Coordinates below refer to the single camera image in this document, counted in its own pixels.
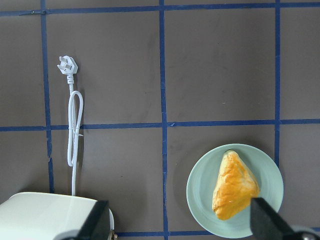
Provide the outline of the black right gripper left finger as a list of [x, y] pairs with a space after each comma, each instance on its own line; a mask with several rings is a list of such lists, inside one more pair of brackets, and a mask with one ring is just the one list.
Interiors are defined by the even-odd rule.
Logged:
[[58, 240], [109, 240], [110, 213], [107, 200], [97, 201], [76, 235], [59, 236]]

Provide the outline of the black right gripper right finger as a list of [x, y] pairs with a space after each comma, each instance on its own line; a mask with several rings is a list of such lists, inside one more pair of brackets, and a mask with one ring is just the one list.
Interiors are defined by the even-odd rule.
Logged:
[[250, 230], [257, 240], [318, 240], [310, 228], [290, 226], [262, 197], [252, 198]]

